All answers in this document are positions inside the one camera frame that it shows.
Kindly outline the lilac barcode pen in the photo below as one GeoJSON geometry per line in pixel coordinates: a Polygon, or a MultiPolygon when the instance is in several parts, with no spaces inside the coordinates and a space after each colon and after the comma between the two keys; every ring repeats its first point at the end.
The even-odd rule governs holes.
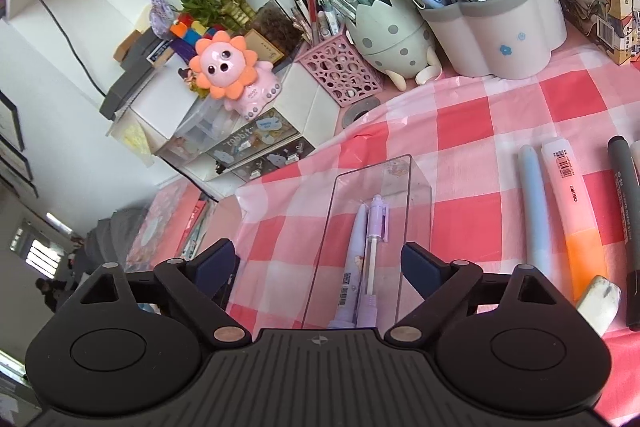
{"type": "Polygon", "coordinates": [[[360,291],[366,234],[368,206],[361,204],[352,226],[346,253],[340,295],[329,329],[353,329],[356,323],[356,309],[360,291]]]}

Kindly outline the clear plastic organizer tray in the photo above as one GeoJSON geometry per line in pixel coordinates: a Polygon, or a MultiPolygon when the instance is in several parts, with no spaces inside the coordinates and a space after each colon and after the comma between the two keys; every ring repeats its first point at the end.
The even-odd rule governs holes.
{"type": "Polygon", "coordinates": [[[408,283],[401,249],[431,243],[432,187],[410,155],[340,174],[334,181],[305,329],[384,333],[400,312],[408,283]]]}

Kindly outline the light blue highlighter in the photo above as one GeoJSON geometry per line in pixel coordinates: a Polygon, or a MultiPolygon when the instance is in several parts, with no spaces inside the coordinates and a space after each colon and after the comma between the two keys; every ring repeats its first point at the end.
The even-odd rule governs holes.
{"type": "Polygon", "coordinates": [[[553,253],[544,178],[536,150],[523,145],[518,152],[518,172],[524,205],[527,262],[546,277],[553,275],[553,253]]]}

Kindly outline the orange highlighter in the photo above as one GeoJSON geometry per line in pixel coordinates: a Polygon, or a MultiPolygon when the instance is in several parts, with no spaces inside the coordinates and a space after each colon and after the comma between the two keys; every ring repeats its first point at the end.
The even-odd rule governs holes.
{"type": "Polygon", "coordinates": [[[544,143],[541,157],[558,206],[570,268],[570,286],[577,301],[595,277],[608,278],[597,219],[570,142],[554,138],[544,143]]]}

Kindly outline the black marker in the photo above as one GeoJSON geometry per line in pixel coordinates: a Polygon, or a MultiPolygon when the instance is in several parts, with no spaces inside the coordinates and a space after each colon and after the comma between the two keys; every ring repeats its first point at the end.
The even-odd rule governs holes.
{"type": "Polygon", "coordinates": [[[626,139],[615,135],[608,141],[610,160],[626,249],[626,324],[639,330],[639,181],[626,139]]]}

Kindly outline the pink storage box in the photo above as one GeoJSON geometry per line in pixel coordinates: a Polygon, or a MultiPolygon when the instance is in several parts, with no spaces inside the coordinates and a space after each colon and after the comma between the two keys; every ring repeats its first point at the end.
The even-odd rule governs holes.
{"type": "Polygon", "coordinates": [[[161,188],[127,254],[126,270],[151,271],[159,263],[180,257],[206,205],[201,190],[188,180],[177,180],[161,188]]]}

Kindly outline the white used eraser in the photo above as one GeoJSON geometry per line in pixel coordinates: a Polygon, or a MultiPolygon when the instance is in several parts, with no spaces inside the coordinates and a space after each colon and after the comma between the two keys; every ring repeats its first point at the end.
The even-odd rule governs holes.
{"type": "Polygon", "coordinates": [[[593,277],[577,301],[578,313],[592,329],[603,337],[620,309],[622,290],[602,275],[593,277]]]}

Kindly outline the white drawer organizer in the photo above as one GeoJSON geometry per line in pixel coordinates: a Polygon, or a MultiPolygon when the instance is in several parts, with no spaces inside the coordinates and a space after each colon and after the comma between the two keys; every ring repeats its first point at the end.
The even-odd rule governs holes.
{"type": "Polygon", "coordinates": [[[340,108],[302,65],[277,73],[281,94],[252,121],[198,98],[175,57],[153,75],[110,129],[145,165],[165,161],[216,199],[295,164],[333,138],[340,108]]]}

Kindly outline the pink checkered tablecloth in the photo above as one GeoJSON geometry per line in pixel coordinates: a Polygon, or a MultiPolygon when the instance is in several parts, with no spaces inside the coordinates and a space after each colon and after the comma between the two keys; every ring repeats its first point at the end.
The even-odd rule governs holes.
{"type": "Polygon", "coordinates": [[[303,321],[335,178],[410,155],[431,185],[431,251],[509,272],[526,253],[518,151],[573,147],[617,285],[626,253],[608,140],[639,138],[639,66],[614,64],[578,32],[539,75],[447,76],[392,98],[321,150],[241,187],[242,265],[228,306],[249,331],[303,321]]]}

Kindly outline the pink lion toy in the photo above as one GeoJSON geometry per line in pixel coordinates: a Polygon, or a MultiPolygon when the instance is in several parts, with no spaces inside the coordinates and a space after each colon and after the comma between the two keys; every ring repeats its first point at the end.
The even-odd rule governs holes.
{"type": "Polygon", "coordinates": [[[195,86],[246,121],[254,120],[282,91],[273,65],[259,60],[243,36],[217,31],[210,39],[198,39],[195,52],[189,62],[195,86]]]}

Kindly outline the black box on drawers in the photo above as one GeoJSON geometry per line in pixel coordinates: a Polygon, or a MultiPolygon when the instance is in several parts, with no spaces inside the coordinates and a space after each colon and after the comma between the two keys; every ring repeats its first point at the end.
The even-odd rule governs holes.
{"type": "Polygon", "coordinates": [[[114,52],[114,60],[122,69],[112,87],[108,89],[100,107],[100,114],[114,121],[116,113],[130,103],[154,72],[161,68],[174,53],[172,39],[161,39],[152,28],[134,30],[114,52]]]}

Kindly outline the pink perforated pen holder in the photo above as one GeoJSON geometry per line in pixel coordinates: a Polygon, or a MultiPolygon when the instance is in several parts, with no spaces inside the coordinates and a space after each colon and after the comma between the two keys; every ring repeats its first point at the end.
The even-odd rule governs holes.
{"type": "Polygon", "coordinates": [[[351,106],[383,90],[383,76],[363,60],[345,31],[300,54],[296,62],[340,107],[351,106]]]}

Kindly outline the green egg pen holder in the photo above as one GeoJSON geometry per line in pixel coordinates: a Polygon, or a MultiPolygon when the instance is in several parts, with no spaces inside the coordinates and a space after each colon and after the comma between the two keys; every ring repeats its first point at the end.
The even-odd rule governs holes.
{"type": "Polygon", "coordinates": [[[399,91],[411,79],[423,86],[442,75],[434,35],[411,0],[358,4],[346,26],[364,60],[399,91]]]}

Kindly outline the colourful puzzle cube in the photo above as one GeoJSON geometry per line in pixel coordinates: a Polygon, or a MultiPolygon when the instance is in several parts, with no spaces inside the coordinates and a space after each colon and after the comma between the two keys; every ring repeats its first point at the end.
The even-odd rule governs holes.
{"type": "Polygon", "coordinates": [[[169,30],[174,38],[170,44],[171,49],[187,63],[196,54],[195,45],[198,40],[213,38],[218,30],[224,30],[224,26],[205,26],[188,13],[180,13],[169,30]]]}

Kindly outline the white flower pen holder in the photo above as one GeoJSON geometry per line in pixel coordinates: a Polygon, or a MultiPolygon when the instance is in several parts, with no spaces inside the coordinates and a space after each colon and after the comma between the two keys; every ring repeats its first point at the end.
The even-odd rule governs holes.
{"type": "Polygon", "coordinates": [[[519,80],[541,72],[567,38],[560,0],[487,0],[422,9],[460,75],[519,80]]]}

